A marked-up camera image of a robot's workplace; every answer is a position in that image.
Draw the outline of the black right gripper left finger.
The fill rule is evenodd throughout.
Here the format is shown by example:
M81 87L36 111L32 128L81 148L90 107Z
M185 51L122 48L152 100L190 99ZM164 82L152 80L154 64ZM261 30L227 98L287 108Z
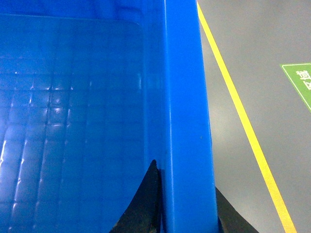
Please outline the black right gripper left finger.
M156 160L152 160L130 204L111 233L159 233L162 182Z

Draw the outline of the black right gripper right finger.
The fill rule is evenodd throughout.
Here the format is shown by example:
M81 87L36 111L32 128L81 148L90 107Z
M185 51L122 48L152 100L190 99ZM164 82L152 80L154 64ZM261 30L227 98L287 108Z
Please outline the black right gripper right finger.
M216 189L218 223L220 233L259 233L236 209L225 196Z

